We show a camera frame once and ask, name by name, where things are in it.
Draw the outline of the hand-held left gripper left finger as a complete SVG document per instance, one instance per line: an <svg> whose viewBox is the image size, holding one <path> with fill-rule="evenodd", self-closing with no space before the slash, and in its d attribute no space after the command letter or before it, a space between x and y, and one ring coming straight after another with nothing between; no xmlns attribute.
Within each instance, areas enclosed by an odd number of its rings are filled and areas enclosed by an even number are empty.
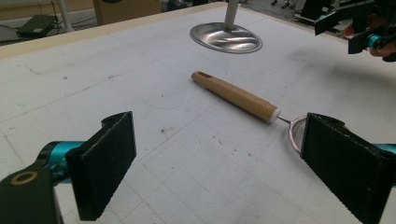
<svg viewBox="0 0 396 224"><path fill-rule="evenodd" d="M136 157L131 111L101 121L86 141L54 141L37 156L55 184L72 185L79 218L99 218Z"/></svg>

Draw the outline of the wooden-handled metal strainer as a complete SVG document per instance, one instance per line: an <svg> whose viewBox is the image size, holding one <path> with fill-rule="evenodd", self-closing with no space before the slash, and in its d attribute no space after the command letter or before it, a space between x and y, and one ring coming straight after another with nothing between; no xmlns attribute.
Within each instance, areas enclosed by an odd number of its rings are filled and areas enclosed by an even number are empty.
<svg viewBox="0 0 396 224"><path fill-rule="evenodd" d="M245 91L233 85L232 83L213 77L201 71L192 73L191 79L198 85L216 94L218 97L243 109L268 124L274 123L277 119L286 122L289 125L288 137L292 148L298 154L302 152L302 145L296 140L296 135L304 125L306 116L301 116L297 119L286 119L281 116L281 110L277 106L249 91Z"/></svg>

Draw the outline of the black laptop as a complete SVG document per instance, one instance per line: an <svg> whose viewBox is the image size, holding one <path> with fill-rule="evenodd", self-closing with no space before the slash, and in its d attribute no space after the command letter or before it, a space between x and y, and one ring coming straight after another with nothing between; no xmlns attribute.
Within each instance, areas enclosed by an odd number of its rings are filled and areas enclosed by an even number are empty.
<svg viewBox="0 0 396 224"><path fill-rule="evenodd" d="M54 15L34 15L16 32L18 37L40 38L45 37L57 21Z"/></svg>

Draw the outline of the white stand pole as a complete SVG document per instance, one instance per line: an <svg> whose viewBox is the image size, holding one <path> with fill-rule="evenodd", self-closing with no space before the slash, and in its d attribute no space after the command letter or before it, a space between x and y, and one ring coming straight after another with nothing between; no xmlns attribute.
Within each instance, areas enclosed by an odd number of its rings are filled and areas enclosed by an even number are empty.
<svg viewBox="0 0 396 224"><path fill-rule="evenodd" d="M57 0L59 4L59 8L61 10L62 18L64 21L64 29L66 30L67 33L74 32L74 29L72 27L69 15L68 15L68 10L67 10L67 5L65 0Z"/></svg>

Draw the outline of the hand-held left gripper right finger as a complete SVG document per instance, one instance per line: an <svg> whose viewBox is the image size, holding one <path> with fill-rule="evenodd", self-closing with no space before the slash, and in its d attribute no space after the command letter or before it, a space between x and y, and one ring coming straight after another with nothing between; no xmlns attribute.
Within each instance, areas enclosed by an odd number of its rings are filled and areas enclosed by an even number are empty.
<svg viewBox="0 0 396 224"><path fill-rule="evenodd" d="M396 186L396 144L372 144L341 120L309 113L301 158L362 224L379 224Z"/></svg>

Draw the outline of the brown cardboard box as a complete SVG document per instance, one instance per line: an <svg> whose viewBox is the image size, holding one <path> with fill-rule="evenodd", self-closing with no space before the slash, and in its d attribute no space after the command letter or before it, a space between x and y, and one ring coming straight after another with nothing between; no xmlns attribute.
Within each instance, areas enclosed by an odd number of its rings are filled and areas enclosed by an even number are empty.
<svg viewBox="0 0 396 224"><path fill-rule="evenodd" d="M161 0L92 0L100 25L128 21L161 12Z"/></svg>

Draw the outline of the black equipment on floor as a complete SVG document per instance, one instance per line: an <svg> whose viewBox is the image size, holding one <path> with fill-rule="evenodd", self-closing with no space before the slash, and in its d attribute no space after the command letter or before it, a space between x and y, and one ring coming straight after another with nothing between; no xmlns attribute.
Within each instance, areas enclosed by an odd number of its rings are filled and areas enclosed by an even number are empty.
<svg viewBox="0 0 396 224"><path fill-rule="evenodd" d="M333 9L334 0L301 0L302 8L294 14L294 18L300 22L315 23L322 16L327 15Z"/></svg>

